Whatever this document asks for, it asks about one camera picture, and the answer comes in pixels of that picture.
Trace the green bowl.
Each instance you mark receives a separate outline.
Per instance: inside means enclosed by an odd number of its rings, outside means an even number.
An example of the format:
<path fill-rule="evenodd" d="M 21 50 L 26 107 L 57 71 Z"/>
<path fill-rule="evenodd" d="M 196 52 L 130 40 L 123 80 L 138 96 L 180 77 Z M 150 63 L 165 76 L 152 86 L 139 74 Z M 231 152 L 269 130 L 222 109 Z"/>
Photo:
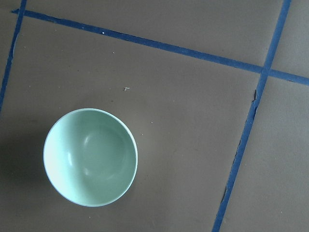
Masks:
<path fill-rule="evenodd" d="M 120 119 L 84 108 L 65 114 L 49 130 L 43 164 L 61 196 L 78 205 L 100 207 L 117 201 L 130 188 L 138 150 Z"/>

